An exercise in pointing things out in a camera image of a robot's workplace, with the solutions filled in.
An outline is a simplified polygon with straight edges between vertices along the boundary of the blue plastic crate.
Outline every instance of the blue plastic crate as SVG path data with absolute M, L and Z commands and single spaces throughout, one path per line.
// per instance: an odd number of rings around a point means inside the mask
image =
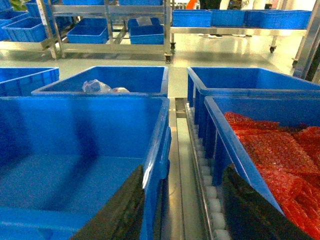
M 59 80 L 57 67 L 0 67 L 0 97 L 31 96 L 31 92 Z
M 172 14 L 174 27 L 209 28 L 212 11 L 208 10 L 174 10 Z
M 40 18 L 28 17 L 2 27 L 12 42 L 39 43 L 47 38 Z
M 139 239 L 152 240 L 159 190 L 168 176 L 169 102 L 0 98 L 0 239 L 35 240 L 49 233 L 52 240 L 68 240 L 142 165 Z
M 157 17 L 151 17 L 151 23 L 152 25 L 155 25 L 155 26 L 159 26 L 160 25 L 160 20 L 159 18 Z M 132 27 L 139 27 L 139 24 L 137 22 L 137 19 L 136 18 L 132 18 L 132 19 L 129 19 L 128 21 L 128 24 L 127 24 L 127 27 L 128 27 L 128 30 L 130 31 L 130 28 Z
M 239 175 L 281 212 L 224 114 L 231 111 L 254 120 L 280 122 L 281 126 L 287 127 L 297 127 L 301 123 L 320 126 L 319 105 L 320 98 L 207 96 L 205 106 L 209 116 L 205 150 L 208 157 L 215 152 L 211 163 L 213 184 L 220 185 L 223 170 L 234 164 Z
M 205 135 L 207 124 L 205 96 L 320 97 L 320 85 L 262 68 L 189 67 L 187 72 L 188 101 L 194 106 L 194 123 L 199 124 L 200 138 Z
M 168 96 L 168 68 L 164 66 L 94 66 L 65 80 L 32 92 L 33 95 L 121 96 L 121 93 L 85 93 L 85 81 L 97 79 L 111 88 L 124 87 L 124 96 Z
M 64 5 L 104 5 L 104 0 L 62 0 Z
M 2 27 L 5 25 L 6 25 L 5 22 L 3 22 L 3 23 L 0 22 L 0 41 L 9 39 L 7 32 L 2 29 Z
M 76 26 L 66 34 L 71 44 L 105 44 L 109 40 L 106 27 Z
M 9 25 L 28 17 L 30 17 L 30 13 L 27 11 L 3 11 L 0 12 L 0 24 Z
M 246 11 L 242 10 L 218 10 L 212 9 L 212 26 L 233 26 L 244 25 Z
M 248 10 L 245 25 L 262 29 L 306 29 L 311 13 L 304 10 Z
M 122 6 L 161 6 L 163 0 L 119 0 Z
M 0 0 L 0 12 L 12 9 L 9 0 Z
M 54 1 L 51 1 L 51 3 L 54 4 L 58 1 L 59 0 L 54 0 Z M 32 17 L 40 18 L 40 13 L 39 13 L 39 9 L 38 9 L 38 5 L 37 5 L 36 0 L 31 0 L 31 1 L 25 2 L 24 5 L 26 6 L 28 12 L 31 14 Z M 48 14 L 48 17 L 51 18 L 52 13 L 51 13 L 51 10 L 50 10 L 50 7 L 48 4 L 45 4 L 45 9 Z
M 83 18 L 77 23 L 77 26 L 88 26 L 88 27 L 107 27 L 107 19 L 105 18 Z
M 131 44 L 163 45 L 164 26 L 133 26 L 130 28 L 129 38 Z

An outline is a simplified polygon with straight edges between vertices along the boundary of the metal shelving rack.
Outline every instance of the metal shelving rack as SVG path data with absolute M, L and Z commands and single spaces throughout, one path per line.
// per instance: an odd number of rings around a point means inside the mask
M 172 11 L 175 9 L 175 0 L 172 0 Z M 280 0 L 277 9 L 285 9 L 287 0 Z M 312 12 L 311 18 L 315 16 L 317 8 Z M 273 36 L 270 46 L 270 52 L 273 53 L 277 48 L 277 37 L 302 37 L 300 47 L 295 58 L 293 58 L 292 66 L 295 67 L 301 54 L 301 49 L 307 35 L 305 29 L 262 29 L 262 28 L 240 28 L 240 27 L 171 27 L 171 49 L 176 48 L 175 34 L 220 34 L 220 35 L 249 35 L 249 36 Z
M 49 18 L 45 8 L 44 0 L 36 0 L 39 8 L 40 17 L 44 25 L 46 34 L 48 36 L 42 42 L 14 42 L 14 41 L 0 41 L 0 50 L 8 51 L 26 51 L 26 52 L 44 52 L 47 49 L 50 50 L 52 58 L 58 58 L 58 51 L 56 48 L 57 38 L 53 35 L 51 28 L 48 25 Z
M 53 23 L 56 29 L 58 27 L 55 18 L 61 17 L 84 17 L 84 18 L 106 18 L 108 22 L 109 41 L 107 44 L 78 44 L 68 43 L 68 39 L 63 39 L 59 34 L 57 36 L 59 48 L 63 58 L 66 53 L 103 53 L 103 54 L 163 54 L 166 63 L 172 60 L 170 49 L 170 24 L 171 7 L 169 0 L 164 0 L 161 6 L 122 6 L 117 5 L 117 0 L 109 2 L 104 0 L 104 5 L 63 5 L 61 3 L 51 4 L 48 0 L 53 16 Z M 139 44 L 121 44 L 127 33 L 127 27 L 124 24 L 117 37 L 113 37 L 112 21 L 114 17 L 120 17 L 124 20 L 128 18 L 137 18 L 141 16 L 164 18 L 164 44 L 163 45 L 139 45 Z

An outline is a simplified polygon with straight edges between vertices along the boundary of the metal rail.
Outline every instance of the metal rail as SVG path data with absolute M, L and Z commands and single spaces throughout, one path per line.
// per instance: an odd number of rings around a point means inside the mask
M 296 36 L 306 35 L 307 30 L 262 29 L 239 27 L 171 27 L 173 34 L 221 34 L 221 35 L 259 35 L 259 36 Z
M 85 18 L 106 18 L 108 23 L 109 41 L 107 44 L 77 44 L 68 43 L 68 39 L 61 40 L 60 50 L 62 57 L 65 53 L 104 53 L 104 54 L 161 54 L 165 56 L 166 63 L 172 60 L 170 25 L 171 11 L 170 0 L 164 0 L 162 6 L 120 6 L 114 0 L 109 3 L 104 1 L 104 5 L 62 5 L 50 4 L 53 19 L 58 16 Z M 124 21 L 130 18 L 141 16 L 159 17 L 164 19 L 164 44 L 163 45 L 135 45 L 121 44 L 125 38 L 127 27 L 124 25 L 120 34 L 114 39 L 112 33 L 113 18 L 122 18 Z
M 36 0 L 40 18 L 44 25 L 47 39 L 42 42 L 15 42 L 15 41 L 0 41 L 0 50 L 9 51 L 26 51 L 26 52 L 44 52 L 47 49 L 50 50 L 51 56 L 54 59 L 58 58 L 58 51 L 56 48 L 57 37 L 53 35 L 50 27 L 48 13 L 45 7 L 44 0 Z

